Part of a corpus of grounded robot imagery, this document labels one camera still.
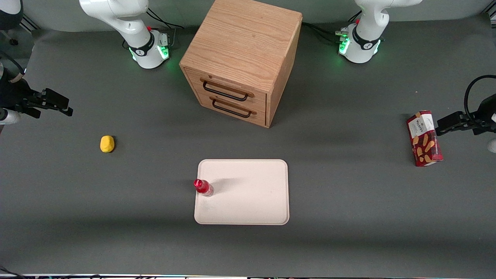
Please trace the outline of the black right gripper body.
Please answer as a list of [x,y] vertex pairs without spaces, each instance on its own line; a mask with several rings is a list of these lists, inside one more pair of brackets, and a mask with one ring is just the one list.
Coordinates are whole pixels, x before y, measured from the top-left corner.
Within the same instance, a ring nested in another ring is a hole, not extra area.
[[30,102],[42,104],[39,99],[39,92],[32,90],[26,80],[21,79],[18,82],[11,83],[8,80],[0,82],[0,106],[5,109],[14,109],[14,106],[24,102],[24,99]]

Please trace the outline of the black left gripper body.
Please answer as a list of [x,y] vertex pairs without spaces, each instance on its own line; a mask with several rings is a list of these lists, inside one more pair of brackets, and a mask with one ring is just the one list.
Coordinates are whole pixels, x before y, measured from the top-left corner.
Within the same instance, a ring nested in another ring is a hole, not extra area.
[[474,135],[491,132],[495,133],[495,113],[496,113],[496,94],[484,99],[478,109],[474,112],[469,111],[468,107],[469,93],[465,94],[465,113],[469,119],[470,126]]

